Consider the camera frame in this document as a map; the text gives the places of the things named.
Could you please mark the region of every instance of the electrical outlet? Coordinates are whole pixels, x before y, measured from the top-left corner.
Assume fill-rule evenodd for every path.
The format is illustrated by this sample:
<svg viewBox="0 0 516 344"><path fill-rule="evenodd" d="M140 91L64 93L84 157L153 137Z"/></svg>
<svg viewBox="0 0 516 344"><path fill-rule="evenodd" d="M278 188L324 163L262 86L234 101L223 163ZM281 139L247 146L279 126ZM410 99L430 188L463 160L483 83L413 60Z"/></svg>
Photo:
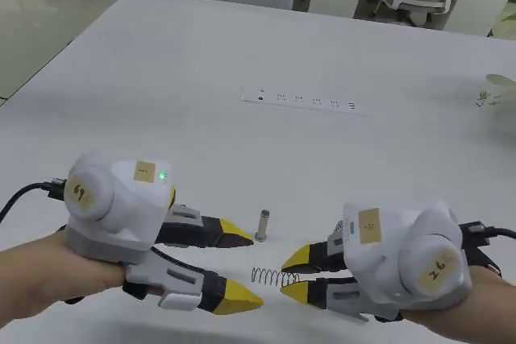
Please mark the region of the electrical outlet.
<svg viewBox="0 0 516 344"><path fill-rule="evenodd" d="M241 97L242 101L257 102L265 105L290 106L312 110L324 110L336 113L367 114L354 101L327 99L320 97L308 97L301 94L271 93L264 89L258 93L250 92Z"/></svg>

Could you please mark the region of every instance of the floor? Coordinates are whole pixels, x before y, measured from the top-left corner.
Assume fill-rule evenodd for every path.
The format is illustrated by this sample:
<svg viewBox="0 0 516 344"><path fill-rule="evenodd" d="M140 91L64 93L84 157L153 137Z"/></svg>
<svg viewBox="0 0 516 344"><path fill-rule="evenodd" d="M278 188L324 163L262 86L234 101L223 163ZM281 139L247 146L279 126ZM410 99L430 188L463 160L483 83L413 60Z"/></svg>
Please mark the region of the floor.
<svg viewBox="0 0 516 344"><path fill-rule="evenodd" d="M0 105L115 1L0 0ZM307 6L295 3L296 10ZM514 13L509 4L501 19ZM516 21L497 24L493 33L516 39Z"/></svg>

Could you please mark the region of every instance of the metal cylinder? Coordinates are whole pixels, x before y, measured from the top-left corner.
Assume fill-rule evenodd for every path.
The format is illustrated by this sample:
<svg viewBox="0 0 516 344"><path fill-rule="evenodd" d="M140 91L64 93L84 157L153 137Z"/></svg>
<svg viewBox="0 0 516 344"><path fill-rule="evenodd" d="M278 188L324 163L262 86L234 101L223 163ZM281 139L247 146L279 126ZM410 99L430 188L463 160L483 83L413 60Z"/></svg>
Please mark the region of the metal cylinder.
<svg viewBox="0 0 516 344"><path fill-rule="evenodd" d="M255 233L255 240L263 242L267 238L265 231L267 230L268 216L270 212L267 209L262 209L260 213L260 223L258 223L258 231Z"/></svg>

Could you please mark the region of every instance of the white table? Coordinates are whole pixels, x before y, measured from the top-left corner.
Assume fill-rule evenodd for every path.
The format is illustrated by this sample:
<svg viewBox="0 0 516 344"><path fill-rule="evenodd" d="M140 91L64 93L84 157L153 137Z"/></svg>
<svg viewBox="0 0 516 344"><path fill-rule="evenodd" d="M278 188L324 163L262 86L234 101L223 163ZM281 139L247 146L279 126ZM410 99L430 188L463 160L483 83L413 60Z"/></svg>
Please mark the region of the white table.
<svg viewBox="0 0 516 344"><path fill-rule="evenodd" d="M516 145L488 132L475 107L486 73L516 76L515 47L223 2L119 0L0 108L0 202L22 185L66 176L83 151L164 156L180 202L251 232L270 209L263 244L167 249L243 282L266 304L213 317L113 290L15 322L0 342L435 343L408 322L364 326L298 305L250 284L251 269L280 267L303 243L325 239L345 201L444 197L462 222L516 229ZM299 63L299 52L311 62ZM259 88L352 98L370 117L239 100ZM31 193L1 224L0 247L66 219L61 203ZM509 280L515 248L498 239L487 250Z"/></svg>

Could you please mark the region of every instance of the human hand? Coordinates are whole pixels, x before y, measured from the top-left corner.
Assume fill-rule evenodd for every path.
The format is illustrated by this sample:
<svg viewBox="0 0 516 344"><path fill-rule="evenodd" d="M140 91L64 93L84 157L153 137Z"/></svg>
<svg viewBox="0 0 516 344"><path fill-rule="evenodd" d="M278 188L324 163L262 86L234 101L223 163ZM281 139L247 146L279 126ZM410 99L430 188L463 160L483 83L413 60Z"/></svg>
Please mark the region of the human hand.
<svg viewBox="0 0 516 344"><path fill-rule="evenodd" d="M0 252L0 327L57 301L120 287L124 277L119 265L73 253L63 232Z"/></svg>

